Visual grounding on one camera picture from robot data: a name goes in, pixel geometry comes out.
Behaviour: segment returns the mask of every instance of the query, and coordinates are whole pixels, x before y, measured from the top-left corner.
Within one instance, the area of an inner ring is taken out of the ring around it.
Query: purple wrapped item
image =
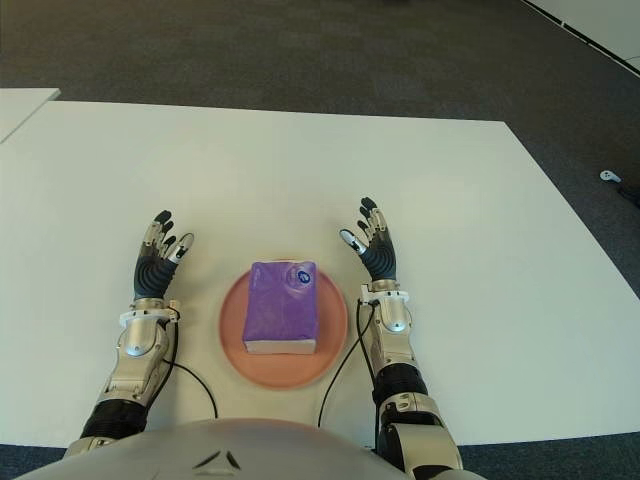
[[[249,276],[244,341],[249,353],[315,352],[316,264],[256,262]]]

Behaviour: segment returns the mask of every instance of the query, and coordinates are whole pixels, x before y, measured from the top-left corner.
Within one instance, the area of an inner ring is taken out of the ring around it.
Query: gray carpet
[[[640,185],[640,79],[518,0],[0,2],[2,87],[59,87],[61,100],[504,120],[640,294],[640,210],[598,179],[609,168]],[[494,479],[629,479],[640,478],[639,438],[463,454]],[[3,447],[0,474],[56,455]]]

